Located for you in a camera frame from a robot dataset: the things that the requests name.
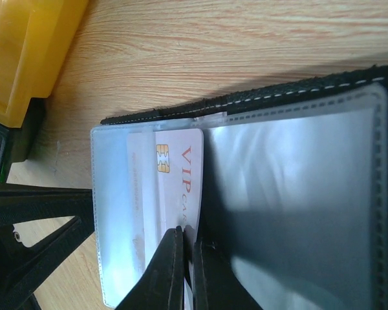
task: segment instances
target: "yellow object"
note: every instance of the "yellow object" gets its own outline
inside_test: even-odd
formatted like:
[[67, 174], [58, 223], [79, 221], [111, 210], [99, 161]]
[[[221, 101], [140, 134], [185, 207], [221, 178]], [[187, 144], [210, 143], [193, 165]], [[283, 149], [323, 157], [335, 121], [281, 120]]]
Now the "yellow object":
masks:
[[52, 92], [88, 0], [0, 0], [0, 123]]

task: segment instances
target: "wooden table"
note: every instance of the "wooden table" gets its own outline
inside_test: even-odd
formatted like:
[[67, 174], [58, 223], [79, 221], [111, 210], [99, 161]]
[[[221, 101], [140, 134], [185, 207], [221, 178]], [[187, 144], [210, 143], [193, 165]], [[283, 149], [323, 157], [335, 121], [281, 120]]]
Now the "wooden table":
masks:
[[[388, 64], [388, 0], [90, 0], [30, 159], [9, 181], [91, 188], [107, 116]], [[31, 244], [64, 219], [19, 225]], [[43, 310], [106, 309], [95, 237], [36, 291]]]

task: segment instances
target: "black leather wallet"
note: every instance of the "black leather wallet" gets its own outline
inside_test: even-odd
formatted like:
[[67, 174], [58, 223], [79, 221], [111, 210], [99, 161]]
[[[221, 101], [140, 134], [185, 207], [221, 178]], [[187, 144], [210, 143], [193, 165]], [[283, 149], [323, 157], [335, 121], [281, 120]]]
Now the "black leather wallet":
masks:
[[388, 309], [388, 66], [103, 120], [213, 116], [199, 238], [263, 309]]

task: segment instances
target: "wallet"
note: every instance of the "wallet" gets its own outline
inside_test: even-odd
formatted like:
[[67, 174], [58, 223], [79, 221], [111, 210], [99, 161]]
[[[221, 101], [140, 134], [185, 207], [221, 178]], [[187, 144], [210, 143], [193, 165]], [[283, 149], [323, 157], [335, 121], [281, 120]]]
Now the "wallet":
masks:
[[263, 309], [388, 309], [388, 66], [107, 118], [91, 132], [105, 303], [135, 261], [124, 130], [200, 129], [197, 239]]

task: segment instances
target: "card chip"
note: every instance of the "card chip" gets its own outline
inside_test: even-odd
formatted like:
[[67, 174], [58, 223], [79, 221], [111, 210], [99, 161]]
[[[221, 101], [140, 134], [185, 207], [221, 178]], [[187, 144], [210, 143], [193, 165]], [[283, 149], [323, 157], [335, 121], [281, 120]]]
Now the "card chip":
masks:
[[166, 145], [166, 144], [157, 144], [156, 145], [156, 160], [158, 163], [158, 171], [169, 173], [168, 145]]

